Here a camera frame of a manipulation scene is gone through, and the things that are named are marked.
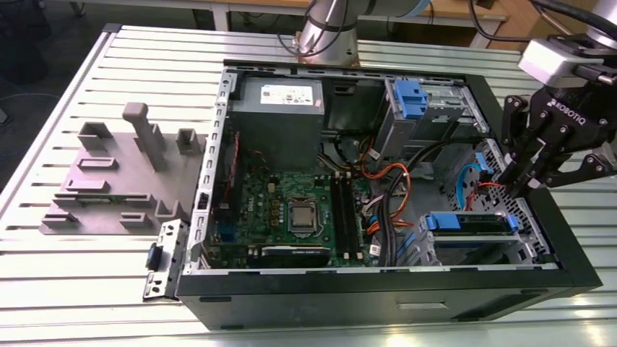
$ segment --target black cable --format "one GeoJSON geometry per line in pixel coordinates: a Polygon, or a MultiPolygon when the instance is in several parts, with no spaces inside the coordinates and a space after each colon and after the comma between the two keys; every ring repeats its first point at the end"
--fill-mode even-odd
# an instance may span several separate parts
{"type": "Polygon", "coordinates": [[[388,39],[392,41],[394,38],[394,32],[389,29],[389,17],[385,20],[385,33],[388,34],[388,39]]]}
{"type": "Polygon", "coordinates": [[[382,213],[382,201],[377,205],[377,223],[380,226],[380,234],[381,234],[381,250],[378,252],[378,261],[377,261],[377,266],[378,267],[385,267],[389,266],[389,258],[390,258],[390,249],[389,249],[389,233],[388,229],[385,227],[385,220],[389,219],[389,217],[384,218],[384,213],[382,213]]]}
{"type": "Polygon", "coordinates": [[[346,166],[349,166],[349,167],[352,168],[352,170],[353,170],[354,165],[352,164],[352,162],[350,162],[349,159],[346,158],[345,153],[344,153],[344,150],[341,150],[341,148],[340,148],[340,140],[338,140],[338,138],[340,138],[340,135],[337,135],[337,136],[334,137],[334,142],[333,142],[333,145],[334,145],[334,152],[336,152],[336,154],[338,155],[341,161],[344,162],[344,164],[345,164],[346,166]]]}
{"type": "Polygon", "coordinates": [[[490,35],[486,31],[484,31],[482,27],[480,26],[478,16],[476,14],[476,9],[473,7],[473,0],[469,0],[469,15],[472,17],[473,26],[476,27],[478,34],[484,38],[493,40],[493,41],[504,41],[504,42],[529,42],[532,40],[530,38],[512,38],[508,36],[494,36],[494,35],[490,35]]]}
{"type": "Polygon", "coordinates": [[[573,35],[573,32],[570,31],[570,29],[568,29],[558,20],[550,17],[549,13],[546,12],[544,8],[541,8],[536,4],[532,4],[532,5],[536,11],[542,16],[542,19],[549,23],[549,25],[553,27],[554,30],[557,30],[562,35],[573,35]]]}
{"type": "Polygon", "coordinates": [[[243,17],[244,17],[244,16],[248,16],[248,17],[251,17],[251,18],[260,18],[260,17],[264,15],[264,13],[260,13],[259,15],[253,15],[253,14],[251,14],[251,12],[240,12],[240,15],[241,15],[243,17]]]}
{"type": "Polygon", "coordinates": [[[264,29],[260,30],[261,33],[265,33],[269,29],[273,28],[273,26],[277,24],[279,19],[283,17],[283,14],[279,14],[277,17],[275,18],[273,22],[271,25],[268,25],[264,29]]]}
{"type": "Polygon", "coordinates": [[[341,32],[344,31],[344,25],[345,25],[345,20],[346,20],[346,11],[349,9],[349,0],[345,0],[345,10],[344,10],[344,20],[342,22],[340,23],[340,26],[338,26],[338,31],[336,32],[336,35],[334,35],[334,38],[332,39],[332,41],[326,44],[326,46],[324,48],[321,48],[317,52],[313,52],[313,53],[309,53],[309,54],[305,54],[304,57],[308,58],[310,56],[316,56],[317,54],[321,54],[326,51],[326,49],[329,47],[332,47],[332,45],[334,44],[336,40],[338,40],[338,37],[340,37],[340,34],[341,32]]]}
{"type": "Polygon", "coordinates": [[[428,17],[428,24],[433,25],[434,24],[434,6],[433,6],[433,0],[428,3],[428,6],[430,8],[430,15],[428,17]]]}
{"type": "Polygon", "coordinates": [[[324,152],[321,152],[318,155],[321,156],[321,159],[328,161],[328,163],[332,164],[336,168],[338,168],[340,171],[352,171],[353,170],[353,167],[346,169],[340,164],[337,164],[336,161],[324,152]]]}
{"type": "Polygon", "coordinates": [[[384,193],[384,198],[377,209],[378,230],[381,231],[381,253],[385,253],[382,266],[396,266],[396,234],[394,225],[389,217],[389,193],[384,193]]]}
{"type": "MultiPolygon", "coordinates": [[[[317,3],[317,0],[312,0],[312,1],[310,1],[310,4],[308,4],[308,6],[307,6],[305,17],[304,17],[304,20],[303,20],[303,23],[304,23],[303,25],[304,25],[304,26],[307,26],[307,20],[309,19],[309,12],[310,12],[313,6],[316,5],[316,3],[317,3]]],[[[288,53],[289,53],[291,55],[297,56],[297,54],[299,54],[300,52],[293,51],[293,50],[289,48],[289,46],[285,44],[285,42],[283,42],[281,34],[277,34],[277,39],[279,39],[279,43],[281,44],[281,46],[283,46],[283,48],[285,49],[285,51],[288,51],[288,53]]]]}
{"type": "Polygon", "coordinates": [[[530,2],[541,8],[557,12],[569,18],[576,19],[578,22],[590,25],[604,32],[613,40],[617,40],[617,25],[596,13],[554,0],[530,0],[530,2]]]}
{"type": "MultiPolygon", "coordinates": [[[[476,136],[476,137],[450,137],[449,139],[437,141],[434,144],[430,146],[426,146],[422,148],[416,155],[409,159],[406,163],[406,171],[409,174],[412,173],[412,170],[416,168],[416,165],[422,162],[424,159],[438,149],[445,147],[446,145],[450,145],[453,143],[460,143],[460,144],[470,144],[474,145],[477,143],[481,143],[486,137],[476,136]]],[[[398,176],[394,178],[389,185],[388,193],[392,194],[394,192],[396,186],[402,180],[402,172],[398,174],[398,176]]]]}
{"type": "Polygon", "coordinates": [[[288,51],[288,53],[291,53],[292,55],[300,57],[300,58],[308,58],[310,56],[316,56],[317,54],[321,54],[322,52],[326,51],[326,49],[329,47],[332,47],[332,45],[334,44],[336,40],[338,40],[338,37],[340,37],[340,34],[344,30],[344,24],[345,24],[345,20],[346,20],[346,11],[349,9],[349,0],[345,0],[345,10],[344,10],[344,20],[342,22],[340,23],[340,26],[338,26],[338,31],[336,32],[336,35],[334,35],[334,38],[332,39],[332,41],[326,44],[326,46],[324,48],[321,48],[317,52],[312,52],[313,49],[316,49],[316,46],[317,46],[317,43],[321,41],[321,37],[325,33],[325,29],[321,29],[321,33],[318,34],[317,36],[317,39],[316,41],[313,42],[312,44],[312,47],[310,49],[303,53],[300,51],[293,51],[288,45],[285,45],[285,43],[283,42],[283,37],[281,37],[281,34],[277,34],[277,38],[279,38],[279,43],[281,44],[283,48],[285,49],[285,51],[288,51]]]}

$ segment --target slotted aluminum table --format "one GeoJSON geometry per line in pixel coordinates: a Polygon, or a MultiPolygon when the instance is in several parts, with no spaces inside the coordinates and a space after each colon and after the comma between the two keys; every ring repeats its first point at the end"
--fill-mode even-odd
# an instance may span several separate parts
{"type": "MultiPolygon", "coordinates": [[[[362,41],[365,67],[481,74],[502,99],[540,86],[510,51],[362,41]]],[[[44,236],[37,228],[64,180],[85,121],[131,131],[128,101],[149,105],[163,132],[211,127],[223,59],[292,61],[272,35],[124,26],[101,34],[0,196],[0,341],[107,339],[196,346],[617,345],[617,184],[553,190],[605,284],[481,324],[208,333],[181,304],[143,304],[153,236],[44,236]],[[124,340],[155,335],[172,337],[124,340]]]]}

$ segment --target metal bracket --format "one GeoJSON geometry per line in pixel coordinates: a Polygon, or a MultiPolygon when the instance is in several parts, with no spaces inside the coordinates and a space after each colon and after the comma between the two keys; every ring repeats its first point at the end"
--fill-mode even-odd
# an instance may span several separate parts
{"type": "Polygon", "coordinates": [[[177,301],[176,286],[189,226],[180,219],[161,224],[159,239],[148,252],[149,269],[143,301],[177,301]]]}

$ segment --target cpu socket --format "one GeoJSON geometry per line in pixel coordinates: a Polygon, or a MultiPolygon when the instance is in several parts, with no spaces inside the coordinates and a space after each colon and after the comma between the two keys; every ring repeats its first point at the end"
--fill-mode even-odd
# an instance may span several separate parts
{"type": "Polygon", "coordinates": [[[299,238],[317,232],[317,201],[308,197],[296,197],[288,201],[288,229],[299,238]]]}

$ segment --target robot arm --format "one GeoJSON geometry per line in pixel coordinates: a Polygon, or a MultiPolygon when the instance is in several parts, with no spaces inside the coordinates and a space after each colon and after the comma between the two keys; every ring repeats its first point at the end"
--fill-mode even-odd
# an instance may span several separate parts
{"type": "Polygon", "coordinates": [[[357,64],[357,17],[414,17],[430,0],[313,0],[295,49],[299,61],[310,64],[357,64]]]}
{"type": "Polygon", "coordinates": [[[514,197],[617,174],[609,145],[617,131],[617,1],[601,0],[594,14],[612,27],[604,21],[602,31],[533,40],[518,64],[544,88],[532,97],[508,96],[504,104],[509,151],[500,183],[514,197]],[[592,152],[581,167],[560,171],[584,150],[592,152]]]}

